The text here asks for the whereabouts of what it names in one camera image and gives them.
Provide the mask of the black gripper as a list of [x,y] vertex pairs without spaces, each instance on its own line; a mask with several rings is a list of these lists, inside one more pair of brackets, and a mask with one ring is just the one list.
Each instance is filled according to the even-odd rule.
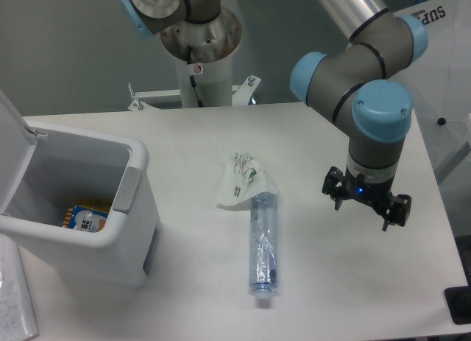
[[332,166],[325,176],[322,193],[331,198],[336,211],[345,200],[374,208],[384,219],[382,231],[387,231],[390,225],[404,227],[411,211],[411,196],[391,193],[394,176],[380,183],[367,183],[362,175],[360,177],[354,177],[349,169],[344,176],[339,168]]

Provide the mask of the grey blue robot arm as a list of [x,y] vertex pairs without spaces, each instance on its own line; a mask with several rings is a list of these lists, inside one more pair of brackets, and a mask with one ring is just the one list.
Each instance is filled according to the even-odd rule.
[[[232,56],[242,36],[239,19],[221,0],[119,0],[142,38],[159,35],[174,58],[182,104],[234,104]],[[423,55],[422,22],[393,15],[382,0],[318,0],[349,41],[335,57],[303,56],[290,76],[292,93],[349,139],[345,170],[332,168],[322,192],[340,206],[355,200],[404,226],[411,198],[392,194],[413,100],[391,77]]]

